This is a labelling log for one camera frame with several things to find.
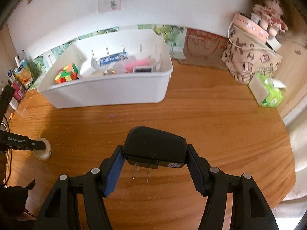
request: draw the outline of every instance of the tissue box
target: tissue box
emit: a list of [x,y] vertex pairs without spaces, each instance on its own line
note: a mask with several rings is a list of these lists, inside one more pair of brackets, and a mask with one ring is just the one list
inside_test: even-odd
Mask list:
[[70,63],[68,66],[62,68],[56,75],[54,81],[57,84],[61,84],[70,80],[77,79],[78,69],[74,63]]
[[281,81],[268,78],[260,73],[255,73],[248,87],[257,103],[264,107],[277,107],[284,98],[280,88],[286,88]]

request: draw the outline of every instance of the green tissue box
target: green tissue box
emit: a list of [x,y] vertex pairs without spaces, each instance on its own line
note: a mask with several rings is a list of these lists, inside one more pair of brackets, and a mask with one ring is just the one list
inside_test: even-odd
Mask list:
[[248,87],[257,103],[264,107],[277,107],[284,98],[280,89],[286,88],[281,81],[268,78],[260,73],[255,73]]

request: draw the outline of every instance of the white wall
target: white wall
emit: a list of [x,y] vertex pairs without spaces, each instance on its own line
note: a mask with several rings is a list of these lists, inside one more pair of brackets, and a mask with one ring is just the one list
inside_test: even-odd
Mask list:
[[72,38],[109,27],[174,24],[226,36],[236,11],[249,0],[122,0],[122,10],[98,13],[98,0],[23,0],[8,19],[18,53],[37,57]]

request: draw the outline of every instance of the metal pin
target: metal pin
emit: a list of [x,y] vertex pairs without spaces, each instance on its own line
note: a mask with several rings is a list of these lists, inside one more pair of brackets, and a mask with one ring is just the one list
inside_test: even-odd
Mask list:
[[148,166],[148,170],[147,170],[147,178],[146,178],[146,182],[148,182],[148,178],[149,178],[149,171],[150,171],[150,165]]
[[251,174],[244,173],[244,174],[243,174],[243,177],[244,177],[245,179],[251,179]]
[[59,177],[59,179],[61,180],[61,181],[65,181],[66,179],[67,179],[67,175],[61,175],[60,177]]
[[134,180],[135,178],[135,172],[136,172],[136,167],[138,166],[138,162],[135,162],[135,168],[133,170],[133,175],[132,175],[132,179]]
[[91,170],[91,173],[92,174],[98,174],[100,172],[100,169],[99,168],[93,168],[92,170]]
[[211,168],[210,168],[210,171],[211,171],[212,173],[218,173],[218,172],[219,172],[219,169],[218,169],[217,167],[211,167]]

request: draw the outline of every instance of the blue gripper pad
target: blue gripper pad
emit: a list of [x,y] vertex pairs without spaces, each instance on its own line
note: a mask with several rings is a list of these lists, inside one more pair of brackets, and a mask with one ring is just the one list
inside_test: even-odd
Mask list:
[[114,161],[106,176],[106,185],[104,189],[105,197],[108,197],[110,193],[112,193],[115,190],[116,183],[118,181],[120,172],[122,171],[122,166],[124,165],[124,162],[125,162],[125,158],[122,154],[122,146],[120,147],[119,151],[115,151],[115,152],[117,152],[116,157],[114,158],[112,155],[112,157],[110,158],[111,160],[114,160]]

